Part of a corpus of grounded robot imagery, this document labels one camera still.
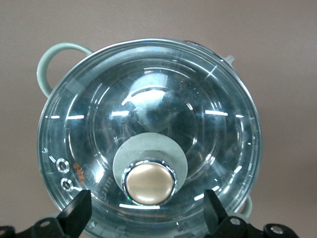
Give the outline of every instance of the mounting hole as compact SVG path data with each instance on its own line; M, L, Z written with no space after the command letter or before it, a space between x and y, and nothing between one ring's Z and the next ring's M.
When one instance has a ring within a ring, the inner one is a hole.
M56 161L56 167L59 172L65 174L69 171L69 162L63 158Z
M40 223L40 227L47 227L51 222L50 221L44 221Z
M281 227L278 227L278 226L272 226L271 227L271 231L273 231L274 233L278 234L278 235L281 235L284 233L284 231L282 230Z
M240 220L239 220L238 218L235 218L235 217L231 218L231 219L230 219L230 222L231 222L232 224L236 225L236 226L238 226L238 225L241 224Z
M70 192L74 188L73 182L68 178L62 178L60 185L66 192Z

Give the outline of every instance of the gray background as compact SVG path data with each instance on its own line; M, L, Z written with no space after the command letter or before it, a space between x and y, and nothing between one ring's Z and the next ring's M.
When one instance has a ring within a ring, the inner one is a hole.
M26 229L57 212L37 164L37 127L46 97L36 81L41 55L60 42L93 51L144 37L198 42L233 66L263 127L263 160L251 222L317 228L317 1L11 1L0 5L0 225ZM84 57L65 51L49 82Z

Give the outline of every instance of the orange label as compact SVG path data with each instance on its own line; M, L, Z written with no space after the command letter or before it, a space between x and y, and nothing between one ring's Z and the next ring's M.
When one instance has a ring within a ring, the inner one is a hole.
M80 165L78 163L73 164L73 168L76 170L77 172L77 176L78 176L78 182L80 185L84 185L85 184L85 176L83 174L83 171L80 167Z

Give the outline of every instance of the beige wall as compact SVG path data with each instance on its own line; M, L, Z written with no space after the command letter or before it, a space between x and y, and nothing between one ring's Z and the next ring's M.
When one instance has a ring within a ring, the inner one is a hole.
M46 101L36 82L46 49L92 50L144 37L198 42L236 57L233 66L259 109L263 162L251 222L276 222L302 238L317 228L317 1L9 1L0 5L0 225L21 231L57 212L36 155ZM55 85L81 58L60 53Z

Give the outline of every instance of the small hole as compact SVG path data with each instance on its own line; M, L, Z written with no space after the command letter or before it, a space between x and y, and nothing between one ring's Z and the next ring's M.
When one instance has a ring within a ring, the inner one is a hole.
M40 227L47 227L50 223L50 221L44 221L40 224Z
M56 161L56 167L59 172L65 174L69 171L69 162L63 158Z
M236 225L236 226L238 226L238 225L241 224L240 220L239 220L238 218L235 218L235 217L231 218L231 219L230 219L230 222L231 222L232 224Z
M65 171L65 169L66 169L66 164L65 164L64 162L61 161L58 166L59 166L59 169L60 169L60 170Z
M271 227L271 231L273 231L274 233L278 234L278 235L281 235L283 234L283 230L281 227L278 227L278 226L272 226Z
M67 192L70 192L74 188L72 181L67 178L62 178L62 180L60 181L60 185Z

